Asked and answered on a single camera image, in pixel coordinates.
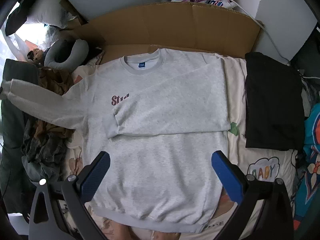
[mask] folded sleeve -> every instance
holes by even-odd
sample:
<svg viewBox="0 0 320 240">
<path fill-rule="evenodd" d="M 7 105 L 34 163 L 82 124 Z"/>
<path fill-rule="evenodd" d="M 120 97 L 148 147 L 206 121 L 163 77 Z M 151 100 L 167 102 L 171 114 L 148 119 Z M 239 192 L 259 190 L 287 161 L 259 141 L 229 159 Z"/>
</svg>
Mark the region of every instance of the folded sleeve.
<svg viewBox="0 0 320 240">
<path fill-rule="evenodd" d="M 38 119 L 68 129 L 82 128 L 86 111 L 79 83 L 60 96 L 50 90 L 18 79 L 3 81 L 0 98 Z"/>
<path fill-rule="evenodd" d="M 113 114 L 109 138 L 229 130 L 221 59 L 129 95 Z"/>
</svg>

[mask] gray sweatshirt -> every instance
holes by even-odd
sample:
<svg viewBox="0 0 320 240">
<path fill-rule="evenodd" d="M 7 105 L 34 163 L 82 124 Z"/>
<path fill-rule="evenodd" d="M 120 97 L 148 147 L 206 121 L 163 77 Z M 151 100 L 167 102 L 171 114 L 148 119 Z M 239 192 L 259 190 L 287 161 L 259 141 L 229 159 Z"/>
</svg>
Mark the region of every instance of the gray sweatshirt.
<svg viewBox="0 0 320 240">
<path fill-rule="evenodd" d="M 221 59 L 159 49 L 100 66 L 59 96 L 3 82 L 2 97 L 49 123 L 80 129 L 83 163 L 100 151 L 111 166 L 92 206 L 116 222 L 162 232 L 200 232 L 222 189 L 211 167 L 228 152 L 230 129 Z"/>
</svg>

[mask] blue gripper pad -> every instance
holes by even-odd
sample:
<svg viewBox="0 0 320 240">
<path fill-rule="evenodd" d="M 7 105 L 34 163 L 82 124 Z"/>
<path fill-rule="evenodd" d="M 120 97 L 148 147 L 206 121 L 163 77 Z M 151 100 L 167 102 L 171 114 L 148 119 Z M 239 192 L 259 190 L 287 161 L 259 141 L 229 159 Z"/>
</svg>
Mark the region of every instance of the blue gripper pad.
<svg viewBox="0 0 320 240">
<path fill-rule="evenodd" d="M 222 151 L 215 151 L 212 154 L 211 165 L 226 189 L 229 198 L 239 205 L 244 196 L 244 174 L 237 166 L 231 164 Z"/>
<path fill-rule="evenodd" d="M 110 168 L 110 155 L 107 152 L 100 152 L 96 159 L 88 166 L 91 168 L 91 172 L 88 173 L 80 186 L 80 200 L 82 203 L 92 200 L 101 181 Z"/>
</svg>

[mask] cardboard box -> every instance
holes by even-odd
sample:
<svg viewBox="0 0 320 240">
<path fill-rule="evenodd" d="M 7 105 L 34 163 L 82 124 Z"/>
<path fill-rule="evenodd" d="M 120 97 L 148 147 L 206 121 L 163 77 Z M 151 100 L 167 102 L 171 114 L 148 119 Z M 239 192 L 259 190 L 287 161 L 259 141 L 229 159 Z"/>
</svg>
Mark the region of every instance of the cardboard box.
<svg viewBox="0 0 320 240">
<path fill-rule="evenodd" d="M 76 17 L 75 19 L 68 21 L 67 29 L 72 30 L 78 26 L 81 26 L 87 23 L 87 21 L 81 16 L 81 14 L 76 10 L 76 8 L 68 0 L 61 0 L 60 5 L 67 12 L 71 13 L 72 16 Z"/>
<path fill-rule="evenodd" d="M 244 58 L 259 33 L 248 16 L 213 5 L 167 2 L 121 9 L 64 31 L 105 50 L 101 64 L 157 48 Z"/>
</svg>

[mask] white cable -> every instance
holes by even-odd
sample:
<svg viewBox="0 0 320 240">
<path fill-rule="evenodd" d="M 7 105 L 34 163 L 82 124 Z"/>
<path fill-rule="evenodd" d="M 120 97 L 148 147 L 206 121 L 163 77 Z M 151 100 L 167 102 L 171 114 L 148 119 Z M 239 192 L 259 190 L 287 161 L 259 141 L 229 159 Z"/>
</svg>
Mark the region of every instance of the white cable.
<svg viewBox="0 0 320 240">
<path fill-rule="evenodd" d="M 320 77 L 303 77 L 303 78 L 309 78 L 309 79 L 311 79 L 311 78 L 314 78 L 314 79 L 320 79 Z"/>
<path fill-rule="evenodd" d="M 235 2 L 234 0 L 230 0 L 232 2 L 234 2 L 239 8 L 241 8 L 241 10 L 243 10 L 246 15 L 248 15 L 252 20 L 254 20 L 254 22 L 266 33 L 266 35 L 269 37 L 270 41 L 272 42 L 273 46 L 275 46 L 276 51 L 278 52 L 279 56 L 283 59 L 285 59 L 286 61 L 288 61 L 288 65 L 290 65 L 290 60 L 288 60 L 286 57 L 282 56 L 281 52 L 279 51 L 277 45 L 275 44 L 275 42 L 273 41 L 273 39 L 271 38 L 270 34 L 268 33 L 268 31 L 252 16 L 250 15 L 250 13 L 248 13 L 245 9 L 243 9 L 237 2 Z"/>
</svg>

